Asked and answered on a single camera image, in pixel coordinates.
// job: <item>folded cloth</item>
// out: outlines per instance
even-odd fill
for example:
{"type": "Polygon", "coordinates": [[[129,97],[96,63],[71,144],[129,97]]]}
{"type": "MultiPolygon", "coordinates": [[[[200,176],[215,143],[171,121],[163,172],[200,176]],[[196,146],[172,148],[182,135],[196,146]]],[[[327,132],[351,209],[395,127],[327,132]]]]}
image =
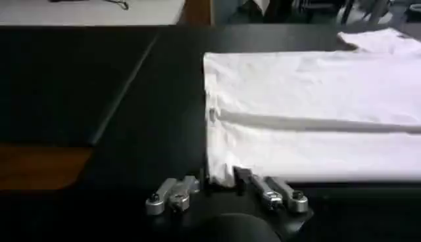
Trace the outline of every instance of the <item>folded cloth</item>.
{"type": "Polygon", "coordinates": [[[421,43],[392,28],[359,34],[338,33],[340,39],[371,53],[421,54],[421,43]]]}
{"type": "Polygon", "coordinates": [[[421,127],[421,58],[351,52],[214,54],[207,108],[259,117],[421,127]]]}
{"type": "Polygon", "coordinates": [[[234,186],[234,166],[291,182],[405,182],[421,178],[420,135],[289,132],[214,117],[209,120],[207,137],[210,181],[226,187],[234,186]]]}

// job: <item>white surface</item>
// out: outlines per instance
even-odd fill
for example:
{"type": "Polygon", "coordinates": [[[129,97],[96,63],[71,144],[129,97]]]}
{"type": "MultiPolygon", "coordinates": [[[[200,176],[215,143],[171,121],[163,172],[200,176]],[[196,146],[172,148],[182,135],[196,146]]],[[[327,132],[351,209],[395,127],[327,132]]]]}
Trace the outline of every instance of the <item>white surface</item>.
{"type": "Polygon", "coordinates": [[[421,178],[420,135],[287,132],[216,120],[207,137],[210,180],[227,187],[233,166],[299,182],[421,178]]]}
{"type": "Polygon", "coordinates": [[[397,30],[388,28],[359,34],[338,33],[346,43],[370,53],[387,53],[392,55],[421,54],[421,43],[397,30]]]}
{"type": "Polygon", "coordinates": [[[204,65],[218,113],[421,126],[418,56],[207,53],[204,65]]]}
{"type": "Polygon", "coordinates": [[[181,16],[184,0],[126,0],[130,9],[102,0],[50,3],[0,1],[0,25],[115,26],[169,25],[181,16]]]}

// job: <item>wooden surface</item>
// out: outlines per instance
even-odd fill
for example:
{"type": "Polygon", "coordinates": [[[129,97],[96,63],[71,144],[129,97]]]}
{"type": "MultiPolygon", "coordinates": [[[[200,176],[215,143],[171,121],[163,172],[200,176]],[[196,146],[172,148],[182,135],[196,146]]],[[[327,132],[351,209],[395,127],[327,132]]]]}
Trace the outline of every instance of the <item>wooden surface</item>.
{"type": "Polygon", "coordinates": [[[0,145],[0,190],[50,190],[70,185],[90,154],[90,148],[0,145]]]}
{"type": "Polygon", "coordinates": [[[184,8],[185,22],[190,25],[210,25],[211,1],[212,0],[186,0],[186,6],[184,8]]]}

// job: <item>black cable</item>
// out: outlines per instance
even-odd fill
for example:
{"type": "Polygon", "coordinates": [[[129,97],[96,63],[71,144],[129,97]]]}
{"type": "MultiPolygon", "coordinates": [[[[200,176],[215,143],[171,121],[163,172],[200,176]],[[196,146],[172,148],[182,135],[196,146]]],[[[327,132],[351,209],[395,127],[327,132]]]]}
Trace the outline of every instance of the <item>black cable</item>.
{"type": "Polygon", "coordinates": [[[124,10],[129,10],[129,4],[124,0],[104,0],[109,3],[115,3],[124,10]]]}

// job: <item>wooden floor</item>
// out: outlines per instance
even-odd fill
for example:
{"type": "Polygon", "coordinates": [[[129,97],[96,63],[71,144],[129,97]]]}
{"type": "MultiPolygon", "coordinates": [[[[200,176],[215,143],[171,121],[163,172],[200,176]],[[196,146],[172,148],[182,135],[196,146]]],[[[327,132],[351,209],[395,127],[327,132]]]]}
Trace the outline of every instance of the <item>wooden floor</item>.
{"type": "Polygon", "coordinates": [[[0,190],[60,189],[73,183],[90,148],[0,145],[0,190]]]}

